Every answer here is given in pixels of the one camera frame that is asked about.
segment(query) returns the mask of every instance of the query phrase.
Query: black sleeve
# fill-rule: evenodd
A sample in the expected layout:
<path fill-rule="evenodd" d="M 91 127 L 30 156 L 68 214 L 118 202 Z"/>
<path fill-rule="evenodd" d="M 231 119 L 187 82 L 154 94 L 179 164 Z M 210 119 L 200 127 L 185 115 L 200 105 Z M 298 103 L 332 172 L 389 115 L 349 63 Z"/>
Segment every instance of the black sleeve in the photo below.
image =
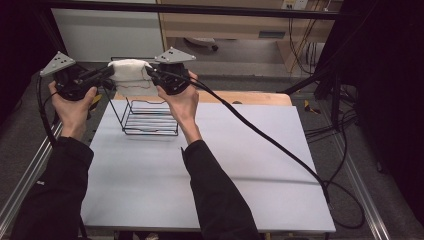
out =
<path fill-rule="evenodd" d="M 11 240 L 76 239 L 93 151 L 59 138 L 46 169 L 22 202 Z"/>
<path fill-rule="evenodd" d="M 205 240 L 260 239 L 249 206 L 206 143 L 183 152 L 202 236 Z"/>

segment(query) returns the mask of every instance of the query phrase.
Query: white tabletop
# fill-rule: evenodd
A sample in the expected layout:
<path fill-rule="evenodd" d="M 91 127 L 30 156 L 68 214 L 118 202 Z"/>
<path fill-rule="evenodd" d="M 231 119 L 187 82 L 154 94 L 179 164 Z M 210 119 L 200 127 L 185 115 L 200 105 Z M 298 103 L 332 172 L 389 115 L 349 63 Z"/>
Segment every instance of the white tabletop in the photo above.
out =
<path fill-rule="evenodd" d="M 113 100 L 118 112 L 126 104 Z M 233 105 L 315 170 L 295 107 Z M 199 103 L 197 123 L 249 204 L 261 232 L 334 232 L 321 187 L 302 166 L 253 132 L 222 104 Z M 198 231 L 179 136 L 125 135 L 109 104 L 91 143 L 82 217 L 111 229 Z"/>

